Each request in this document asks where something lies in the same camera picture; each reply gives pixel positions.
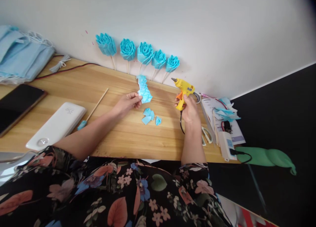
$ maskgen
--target yellow glue gun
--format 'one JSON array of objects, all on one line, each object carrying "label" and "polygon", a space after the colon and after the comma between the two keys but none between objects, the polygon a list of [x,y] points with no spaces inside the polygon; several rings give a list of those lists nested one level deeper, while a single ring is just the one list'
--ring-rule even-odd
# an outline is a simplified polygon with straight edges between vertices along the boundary
[{"label": "yellow glue gun", "polygon": [[189,96],[190,94],[193,94],[195,91],[194,86],[190,85],[189,83],[187,83],[186,81],[182,80],[182,79],[174,79],[171,78],[174,83],[175,86],[178,87],[181,90],[181,93],[177,96],[177,98],[180,100],[178,106],[176,107],[178,110],[182,111],[184,109],[184,98],[183,96],[186,94],[187,96]]}]

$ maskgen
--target green fabric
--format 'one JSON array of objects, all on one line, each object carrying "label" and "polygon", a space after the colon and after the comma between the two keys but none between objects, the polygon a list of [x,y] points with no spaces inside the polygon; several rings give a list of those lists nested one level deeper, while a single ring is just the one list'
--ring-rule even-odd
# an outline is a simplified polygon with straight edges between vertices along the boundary
[{"label": "green fabric", "polygon": [[[291,159],[280,150],[243,146],[236,147],[235,150],[248,153],[252,156],[252,160],[247,162],[247,164],[291,168],[291,174],[296,175],[295,165]],[[245,162],[249,160],[249,155],[237,155],[237,158],[240,162]]]}]

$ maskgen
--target hand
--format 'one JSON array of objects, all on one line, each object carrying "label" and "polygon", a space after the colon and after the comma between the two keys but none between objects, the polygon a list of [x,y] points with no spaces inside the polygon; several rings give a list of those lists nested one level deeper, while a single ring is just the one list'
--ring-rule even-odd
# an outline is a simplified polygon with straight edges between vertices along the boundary
[{"label": "hand", "polygon": [[184,109],[182,110],[182,117],[185,121],[186,124],[191,123],[191,124],[201,124],[200,116],[198,114],[198,107],[196,102],[194,101],[193,98],[190,96],[188,97],[187,95],[183,96],[184,101],[185,101],[185,106]]},{"label": "hand", "polygon": [[113,107],[112,111],[120,118],[123,118],[127,113],[133,109],[139,109],[142,105],[142,96],[139,96],[136,92],[132,92],[123,95],[117,104]]}]

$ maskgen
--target person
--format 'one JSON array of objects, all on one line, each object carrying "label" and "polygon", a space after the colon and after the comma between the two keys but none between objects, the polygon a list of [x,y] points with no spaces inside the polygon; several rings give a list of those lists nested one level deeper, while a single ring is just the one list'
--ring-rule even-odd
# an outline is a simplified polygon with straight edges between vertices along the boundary
[{"label": "person", "polygon": [[139,159],[84,162],[141,99],[124,95],[110,112],[18,166],[0,187],[1,226],[231,226],[211,187],[191,97],[184,96],[186,133],[175,176]]}]

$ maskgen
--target white power strip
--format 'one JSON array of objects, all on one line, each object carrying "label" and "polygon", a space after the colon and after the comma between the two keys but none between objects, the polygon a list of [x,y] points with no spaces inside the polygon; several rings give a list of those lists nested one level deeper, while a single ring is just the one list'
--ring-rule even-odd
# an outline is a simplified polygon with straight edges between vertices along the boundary
[{"label": "white power strip", "polygon": [[221,147],[222,156],[226,161],[237,160],[236,155],[232,155],[229,149],[234,150],[233,141],[231,135],[228,132],[218,132],[218,140]]},{"label": "white power strip", "polygon": [[28,141],[26,148],[40,151],[58,142],[71,133],[86,111],[82,106],[65,102]]}]

